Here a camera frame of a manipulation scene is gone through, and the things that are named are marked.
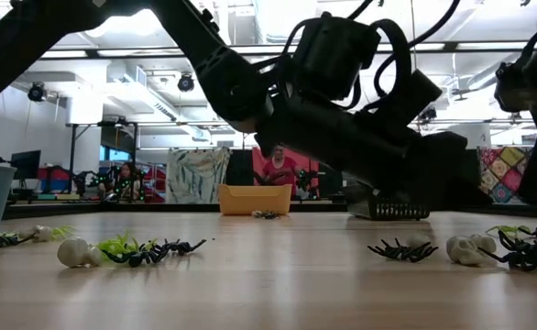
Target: table surface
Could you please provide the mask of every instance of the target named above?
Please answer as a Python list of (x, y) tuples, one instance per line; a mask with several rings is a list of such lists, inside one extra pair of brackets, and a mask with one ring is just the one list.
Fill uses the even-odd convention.
[[(33, 225), (72, 225), (90, 243), (126, 229), (139, 241), (208, 242), (189, 257), (137, 269), (66, 269), (56, 257), (59, 243), (0, 249), (0, 329), (537, 329), (537, 271), (468, 268), (445, 253), (451, 236), (494, 225), (533, 228), (537, 219), (99, 213), (4, 221), (1, 230)], [(367, 249), (417, 232), (440, 247), (421, 263)]]

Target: ceiling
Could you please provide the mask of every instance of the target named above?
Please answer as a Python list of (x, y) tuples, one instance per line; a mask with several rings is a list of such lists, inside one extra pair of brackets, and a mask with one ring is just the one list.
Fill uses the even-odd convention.
[[(196, 6), (209, 8), (214, 14), (214, 20), (222, 28), (223, 38), (232, 45), (260, 45), (270, 39), (286, 38), (292, 25), (307, 17), (315, 17), (323, 11), (335, 16), (349, 15), (361, 1), (348, 0), (194, 0)], [(451, 4), (450, 0), (387, 0), (384, 6), (378, 7), (377, 1), (357, 20), (369, 24), (383, 17), (393, 19), (405, 32), (408, 39), (420, 35), (433, 25)], [(0, 0), (0, 18), (9, 10), (7, 1)], [(172, 38), (158, 22), (149, 20), (152, 33), (138, 35), (132, 30), (120, 28), (116, 32), (111, 29), (101, 36), (95, 37), (92, 32), (71, 34), (63, 38), (55, 50), (87, 50), (87, 49), (124, 49), (124, 48), (160, 48), (176, 46)], [(529, 5), (521, 7), (519, 0), (462, 0), (456, 13), (440, 31), (430, 37), (427, 42), (442, 41), (519, 41), (527, 40), (537, 30), (537, 0), (531, 0)], [(503, 52), (468, 52), (468, 53), (419, 53), (414, 56), (413, 64), (430, 76), (438, 85), (448, 91), (452, 88), (466, 87), (466, 80), (484, 71), (506, 58)], [(363, 98), (359, 106), (376, 99), (372, 87), (372, 76), (379, 64), (387, 55), (377, 55), (371, 69), (361, 72)], [(260, 61), (265, 58), (248, 57), (250, 61)], [(67, 61), (68, 72), (82, 72), (83, 67), (90, 65), (93, 60)], [(31, 71), (42, 68), (60, 67), (62, 60), (44, 60), (30, 68)], [(181, 93), (176, 84), (181, 72), (192, 72), (191, 64), (184, 58), (169, 59), (117, 59), (111, 60), (110, 65), (122, 63), (127, 68), (136, 66), (142, 68), (148, 76), (148, 87), (158, 93), (166, 102), (176, 108), (185, 121), (214, 121), (217, 115), (208, 106), (203, 91), (196, 83), (195, 89)], [(382, 80), (383, 87), (392, 86), (394, 68), (385, 71)], [(491, 100), (491, 93), (468, 94), (467, 100), (454, 104), (453, 97), (446, 93), (440, 102), (438, 110), (448, 109), (443, 116), (448, 117), (490, 117), (502, 116)], [(124, 102), (106, 102), (104, 113), (107, 115), (133, 116), (148, 115), (149, 109), (139, 109), (139, 106)], [(154, 116), (148, 121), (159, 120)], [(177, 127), (152, 127), (142, 133), (151, 135), (180, 134)]]

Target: monitor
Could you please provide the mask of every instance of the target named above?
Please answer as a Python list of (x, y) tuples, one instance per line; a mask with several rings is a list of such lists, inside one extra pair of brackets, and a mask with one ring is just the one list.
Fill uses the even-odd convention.
[(40, 166), (40, 150), (12, 154), (10, 165), (16, 168), (15, 180), (37, 179)]

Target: metal pole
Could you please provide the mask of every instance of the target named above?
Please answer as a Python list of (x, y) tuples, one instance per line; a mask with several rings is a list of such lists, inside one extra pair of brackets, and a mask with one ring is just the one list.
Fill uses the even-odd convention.
[[(134, 175), (138, 175), (137, 171), (137, 143), (138, 143), (138, 124), (134, 123), (134, 142), (132, 145), (132, 168), (134, 169)], [(130, 183), (130, 203), (134, 202), (134, 178), (132, 178)]]
[(77, 140), (77, 127), (79, 125), (73, 124), (71, 126), (71, 155), (69, 156), (69, 172), (71, 173), (69, 175), (69, 185), (67, 186), (67, 190), (69, 193), (73, 190), (73, 163), (75, 161), (75, 141)]

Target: person sitting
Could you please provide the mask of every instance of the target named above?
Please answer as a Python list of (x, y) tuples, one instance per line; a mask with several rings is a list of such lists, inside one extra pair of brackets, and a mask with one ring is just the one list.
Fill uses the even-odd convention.
[(281, 146), (275, 148), (272, 159), (265, 164), (262, 170), (264, 182), (270, 182), (273, 185), (290, 184), (291, 197), (297, 193), (295, 181), (299, 178), (300, 172), (301, 168), (297, 165), (297, 162), (293, 158), (285, 156), (284, 149)]
[(130, 199), (130, 193), (132, 190), (132, 187), (130, 184), (134, 185), (134, 194), (132, 200), (138, 200), (140, 197), (140, 179), (137, 180), (136, 178), (136, 169), (132, 165), (132, 162), (126, 162), (122, 167), (120, 168), (120, 174), (118, 175), (118, 180), (116, 187), (112, 184), (104, 184), (100, 183), (97, 186), (97, 189), (99, 193), (102, 196), (109, 195), (111, 193), (117, 193), (118, 199)]

